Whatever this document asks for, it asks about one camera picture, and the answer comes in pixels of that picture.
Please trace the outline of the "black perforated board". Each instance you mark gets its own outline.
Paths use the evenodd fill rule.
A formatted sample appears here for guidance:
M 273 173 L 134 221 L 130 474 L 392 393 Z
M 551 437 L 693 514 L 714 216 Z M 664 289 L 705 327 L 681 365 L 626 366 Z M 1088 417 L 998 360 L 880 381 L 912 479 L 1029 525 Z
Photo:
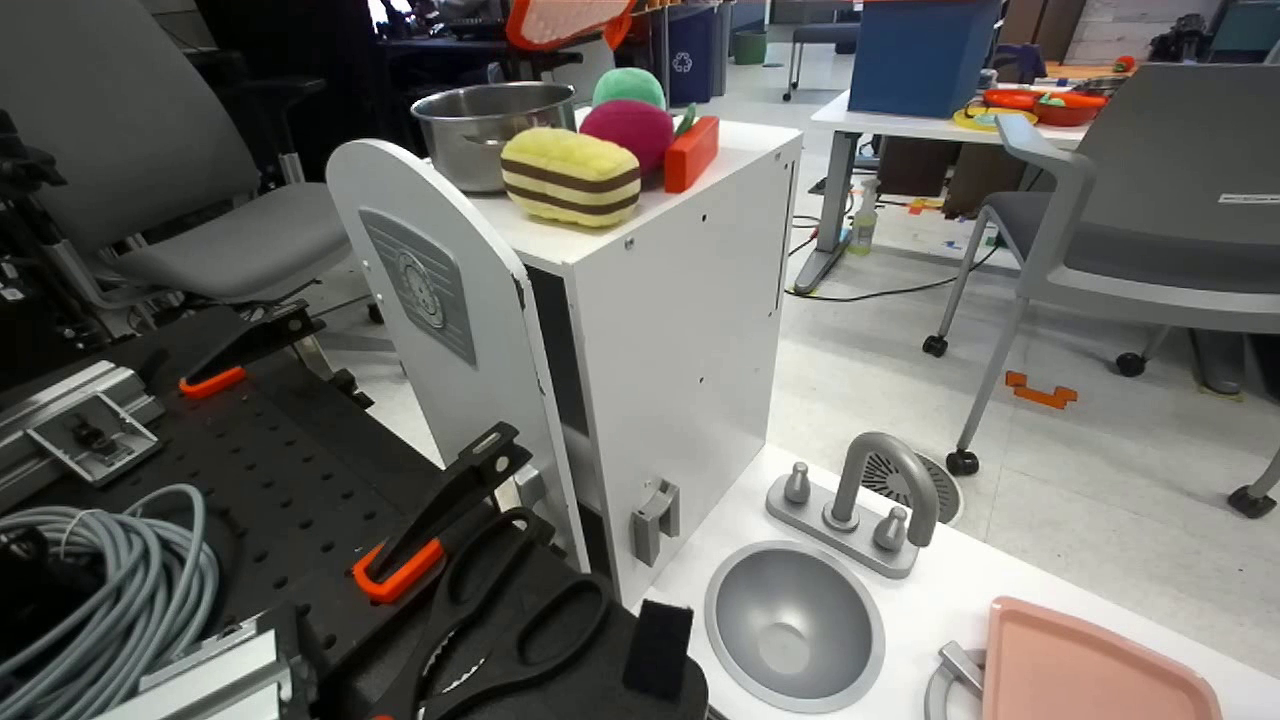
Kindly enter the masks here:
M 145 393 L 161 399 L 151 429 L 164 447 L 109 489 L 58 474 L 21 507 L 125 510 L 161 485 L 200 489 L 228 579 L 215 625 L 296 608 L 320 674 L 320 720 L 414 720 L 414 661 L 446 636 L 439 590 L 432 584 L 386 608 L 358 590 L 350 566 L 438 496 L 439 466 L 353 399 L 358 381 L 331 387 L 289 353 L 248 365 L 248 381 L 214 399 L 184 399 L 175 381 L 240 327 L 231 311 L 206 311 L 96 356 L 139 372 Z M 573 579 L 579 570 L 558 548 L 527 548 L 427 687 L 465 673 L 489 640 L 511 640 L 503 629 Z M 681 693 L 654 695 L 626 679 L 633 648 L 642 650 L 637 616 L 612 599 L 577 661 L 508 695 L 470 703 L 456 720 L 705 720 L 702 663 L 683 654 Z

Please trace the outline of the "grey office chair left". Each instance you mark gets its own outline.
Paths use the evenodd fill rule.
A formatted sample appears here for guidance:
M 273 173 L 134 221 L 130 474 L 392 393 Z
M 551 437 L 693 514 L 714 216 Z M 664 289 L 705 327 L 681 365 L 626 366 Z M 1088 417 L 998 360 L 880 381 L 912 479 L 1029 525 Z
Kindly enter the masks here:
M 0 0 L 0 102 L 51 157 L 47 250 L 96 306 L 273 302 L 350 256 L 325 182 L 260 182 L 231 113 L 139 0 Z

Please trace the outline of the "grey office chair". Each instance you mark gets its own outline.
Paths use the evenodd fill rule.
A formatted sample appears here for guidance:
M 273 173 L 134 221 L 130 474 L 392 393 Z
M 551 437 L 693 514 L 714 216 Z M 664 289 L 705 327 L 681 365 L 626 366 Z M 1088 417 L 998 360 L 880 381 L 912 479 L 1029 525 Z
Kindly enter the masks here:
M 231 113 L 139 0 L 0 0 L 0 102 L 51 157 L 47 250 L 96 306 L 273 302 L 350 256 L 325 182 L 260 182 Z
M 1280 331 L 1280 68 L 1140 63 L 1077 149 L 1054 142 L 1029 117 L 1002 113 L 1009 157 L 1054 175 L 1047 193 L 993 193 L 967 237 L 998 232 L 1022 260 L 1018 306 L 971 397 L 952 474 L 971 474 L 984 406 L 1005 381 L 1012 337 L 1034 306 L 1061 306 L 1155 337 Z M 948 353 L 965 300 L 958 280 L 928 356 Z

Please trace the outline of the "steel pot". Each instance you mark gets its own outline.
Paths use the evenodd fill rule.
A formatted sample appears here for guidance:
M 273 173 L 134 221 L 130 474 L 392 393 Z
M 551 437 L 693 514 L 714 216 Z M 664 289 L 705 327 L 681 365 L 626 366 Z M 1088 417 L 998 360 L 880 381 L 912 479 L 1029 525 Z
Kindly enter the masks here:
M 551 79 L 502 79 L 427 93 L 414 102 L 414 121 L 432 165 L 470 194 L 494 194 L 502 181 L 502 149 L 537 123 L 573 126 L 573 88 Z

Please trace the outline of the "grey office chair right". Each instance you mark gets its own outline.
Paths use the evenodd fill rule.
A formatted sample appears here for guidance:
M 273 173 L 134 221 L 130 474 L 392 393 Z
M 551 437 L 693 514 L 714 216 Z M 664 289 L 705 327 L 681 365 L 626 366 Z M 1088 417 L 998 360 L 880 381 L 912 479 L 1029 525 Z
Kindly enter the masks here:
M 1047 193 L 993 193 L 967 237 L 998 232 L 1022 260 L 1018 306 L 971 397 L 952 474 L 971 474 L 984 406 L 1005 381 L 1012 337 L 1034 306 L 1061 306 L 1155 337 L 1280 331 L 1280 68 L 1140 63 L 1077 149 L 1054 142 L 1029 117 L 1002 113 L 1009 157 L 1054 175 Z M 965 300 L 958 280 L 928 356 L 948 353 Z

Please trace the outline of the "orange black clamp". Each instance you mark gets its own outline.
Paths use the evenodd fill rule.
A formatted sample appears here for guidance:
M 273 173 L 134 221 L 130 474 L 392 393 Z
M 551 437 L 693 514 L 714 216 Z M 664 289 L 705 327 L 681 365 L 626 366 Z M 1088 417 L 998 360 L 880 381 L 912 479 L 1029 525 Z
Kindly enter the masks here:
M 175 381 L 175 393 L 184 399 L 214 399 L 214 397 L 235 387 L 248 377 L 251 360 L 273 356 L 313 331 L 320 331 L 320 319 L 308 306 L 260 314 L 248 327 L 231 331 L 214 356 L 191 365 Z
M 380 542 L 353 560 L 350 574 L 373 605 L 399 605 L 459 542 L 465 519 L 531 460 L 511 422 L 479 433 L 439 474 L 438 491 Z

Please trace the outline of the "grey toy faucet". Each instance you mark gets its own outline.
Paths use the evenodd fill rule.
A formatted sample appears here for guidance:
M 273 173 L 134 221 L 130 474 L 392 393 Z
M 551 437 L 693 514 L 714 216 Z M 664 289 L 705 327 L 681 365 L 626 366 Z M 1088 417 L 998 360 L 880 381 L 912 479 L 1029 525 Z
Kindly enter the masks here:
M 905 579 L 938 528 L 961 514 L 965 501 L 948 466 L 899 437 L 865 433 L 848 444 L 832 489 L 794 462 L 767 489 L 763 507 L 832 551 Z

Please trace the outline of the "yellow sponge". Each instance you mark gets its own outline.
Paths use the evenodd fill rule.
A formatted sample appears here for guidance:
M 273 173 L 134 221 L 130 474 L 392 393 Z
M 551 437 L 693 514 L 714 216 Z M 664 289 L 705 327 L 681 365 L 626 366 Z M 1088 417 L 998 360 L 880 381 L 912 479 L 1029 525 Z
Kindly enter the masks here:
M 502 149 L 508 200 L 549 223 L 618 226 L 642 205 L 642 160 L 568 126 L 524 126 Z

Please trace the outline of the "green round plush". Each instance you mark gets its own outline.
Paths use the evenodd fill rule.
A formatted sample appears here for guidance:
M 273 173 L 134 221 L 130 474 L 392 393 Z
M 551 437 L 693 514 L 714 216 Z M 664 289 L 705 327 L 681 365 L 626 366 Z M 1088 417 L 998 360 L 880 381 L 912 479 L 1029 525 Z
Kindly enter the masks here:
M 667 93 L 664 83 L 648 72 L 648 68 L 609 68 L 597 88 L 592 88 L 597 102 L 612 102 L 612 98 L 637 98 L 637 102 L 654 102 L 664 107 Z

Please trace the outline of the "magenta round plush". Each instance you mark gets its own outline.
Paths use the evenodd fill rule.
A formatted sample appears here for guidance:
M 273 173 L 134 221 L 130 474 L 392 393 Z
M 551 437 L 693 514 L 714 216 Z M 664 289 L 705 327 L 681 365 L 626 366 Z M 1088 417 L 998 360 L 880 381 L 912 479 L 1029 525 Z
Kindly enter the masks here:
M 672 117 L 656 102 L 609 98 L 579 121 L 579 132 L 597 135 L 587 152 L 592 181 L 618 181 L 626 173 L 622 152 L 633 152 L 637 181 L 654 182 L 672 142 Z

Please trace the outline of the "blue bin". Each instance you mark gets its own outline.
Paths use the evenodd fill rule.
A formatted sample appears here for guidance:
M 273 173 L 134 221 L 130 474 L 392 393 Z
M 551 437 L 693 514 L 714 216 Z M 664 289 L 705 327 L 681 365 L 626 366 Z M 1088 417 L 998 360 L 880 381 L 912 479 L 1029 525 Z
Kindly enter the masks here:
M 978 96 L 1002 0 L 869 0 L 852 113 L 952 117 Z

